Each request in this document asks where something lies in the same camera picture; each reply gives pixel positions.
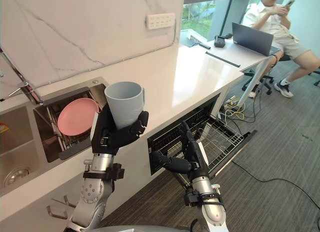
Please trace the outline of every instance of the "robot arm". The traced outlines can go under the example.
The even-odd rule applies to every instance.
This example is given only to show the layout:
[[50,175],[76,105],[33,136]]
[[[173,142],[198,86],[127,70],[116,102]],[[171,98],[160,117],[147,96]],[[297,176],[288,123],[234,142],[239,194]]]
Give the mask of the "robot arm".
[[65,232],[85,232],[99,226],[106,203],[114,191],[114,181],[124,177],[121,164],[113,163],[120,147],[136,141],[146,129],[149,113],[142,111],[132,125],[117,130],[108,104],[98,114],[91,130],[93,159],[86,159],[81,198]]
[[180,128],[184,158],[168,158],[159,151],[154,155],[160,164],[174,173],[187,174],[192,186],[186,189],[184,203],[197,208],[197,219],[203,232],[228,232],[226,210],[218,184],[211,184],[209,168],[199,144],[195,141],[187,123]]

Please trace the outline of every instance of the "kitchen sink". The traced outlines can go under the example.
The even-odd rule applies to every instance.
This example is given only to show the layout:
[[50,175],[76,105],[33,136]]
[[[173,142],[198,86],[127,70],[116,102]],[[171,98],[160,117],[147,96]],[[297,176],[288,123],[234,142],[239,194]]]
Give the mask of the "kitchen sink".
[[107,85],[94,78],[44,96],[43,105],[27,102],[0,112],[0,196],[91,146],[90,130],[66,136],[58,130],[58,117],[79,98],[95,100],[101,110]]

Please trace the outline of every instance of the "dishwasher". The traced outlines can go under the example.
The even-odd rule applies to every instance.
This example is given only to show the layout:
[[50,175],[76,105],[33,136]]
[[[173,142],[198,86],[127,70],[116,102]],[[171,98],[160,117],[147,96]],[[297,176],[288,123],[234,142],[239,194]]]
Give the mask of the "dishwasher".
[[[208,159],[210,179],[243,150],[256,131],[242,135],[216,119],[211,111],[218,97],[219,94],[147,139],[151,175],[162,168],[154,158],[153,152],[160,151],[168,157],[184,158],[179,133],[182,121],[186,121],[194,139],[202,143]],[[172,174],[182,186],[190,185],[186,175]]]

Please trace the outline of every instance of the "laptop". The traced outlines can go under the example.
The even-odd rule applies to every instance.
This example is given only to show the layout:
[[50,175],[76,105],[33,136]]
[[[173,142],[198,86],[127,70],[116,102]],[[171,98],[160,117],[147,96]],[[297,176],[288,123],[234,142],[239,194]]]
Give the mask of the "laptop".
[[270,56],[280,49],[271,46],[274,36],[242,24],[232,22],[233,43]]

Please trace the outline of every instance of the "marble backsplash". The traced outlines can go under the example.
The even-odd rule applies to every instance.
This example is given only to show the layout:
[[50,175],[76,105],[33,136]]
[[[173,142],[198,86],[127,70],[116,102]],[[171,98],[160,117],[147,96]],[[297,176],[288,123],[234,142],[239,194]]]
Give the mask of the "marble backsplash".
[[[0,44],[38,87],[178,42],[183,2],[1,0]],[[146,15],[160,13],[175,13],[175,25],[148,30]]]

